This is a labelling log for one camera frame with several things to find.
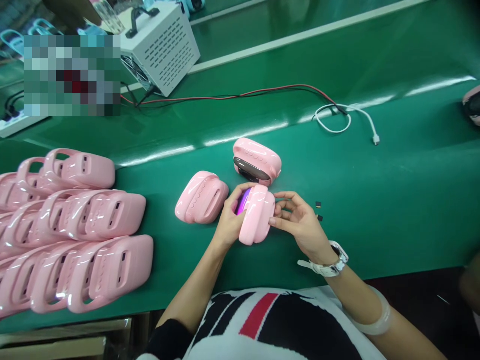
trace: white watch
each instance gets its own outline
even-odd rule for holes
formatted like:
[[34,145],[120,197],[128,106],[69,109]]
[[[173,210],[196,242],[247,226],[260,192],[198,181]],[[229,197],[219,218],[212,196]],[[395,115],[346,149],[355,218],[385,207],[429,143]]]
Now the white watch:
[[324,278],[334,278],[340,275],[345,268],[345,264],[349,262],[349,256],[342,249],[338,242],[330,241],[331,248],[338,255],[339,260],[333,265],[318,265],[313,262],[298,260],[298,265],[311,269],[314,273],[322,275]]

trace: person's left hand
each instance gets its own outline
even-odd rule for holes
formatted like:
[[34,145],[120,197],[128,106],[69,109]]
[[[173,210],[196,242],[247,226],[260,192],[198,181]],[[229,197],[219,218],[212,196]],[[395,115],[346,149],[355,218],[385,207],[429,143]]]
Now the person's left hand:
[[225,205],[221,212],[220,221],[216,227],[215,235],[211,241],[214,244],[222,246],[225,250],[229,250],[240,236],[240,229],[244,223],[245,211],[240,215],[235,215],[235,210],[239,204],[239,198],[250,188],[258,185],[254,182],[247,182],[238,185],[231,193],[230,197],[225,200]]

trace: power strip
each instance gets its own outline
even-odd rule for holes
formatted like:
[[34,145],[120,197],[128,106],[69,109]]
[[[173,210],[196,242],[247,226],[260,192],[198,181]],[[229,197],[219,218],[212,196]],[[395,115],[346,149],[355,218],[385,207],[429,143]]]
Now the power strip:
[[20,115],[10,121],[0,120],[0,138],[8,138],[46,118],[48,118],[48,116],[27,116],[24,114],[24,111],[21,110]]

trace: red stripe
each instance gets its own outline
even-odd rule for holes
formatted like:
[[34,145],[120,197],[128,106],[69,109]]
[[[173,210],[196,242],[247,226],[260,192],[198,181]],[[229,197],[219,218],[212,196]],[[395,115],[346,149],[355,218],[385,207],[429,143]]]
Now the red stripe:
[[279,294],[274,293],[268,293],[262,297],[246,319],[239,334],[255,340],[264,322],[264,318],[267,316],[267,312],[278,297]]

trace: clear bracelet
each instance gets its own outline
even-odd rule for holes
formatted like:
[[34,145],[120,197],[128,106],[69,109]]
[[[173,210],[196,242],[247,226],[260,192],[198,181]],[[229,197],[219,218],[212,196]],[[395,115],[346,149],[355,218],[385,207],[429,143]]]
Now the clear bracelet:
[[355,325],[355,327],[358,330],[360,330],[362,333],[366,335],[373,335],[373,336],[383,335],[390,329],[390,325],[392,324],[392,308],[390,307],[390,304],[385,298],[385,296],[380,291],[378,291],[376,288],[372,286],[370,286],[370,289],[372,289],[380,299],[380,302],[381,302],[380,319],[373,324],[363,325],[353,320],[348,313],[345,312],[345,315],[350,319],[351,323]]

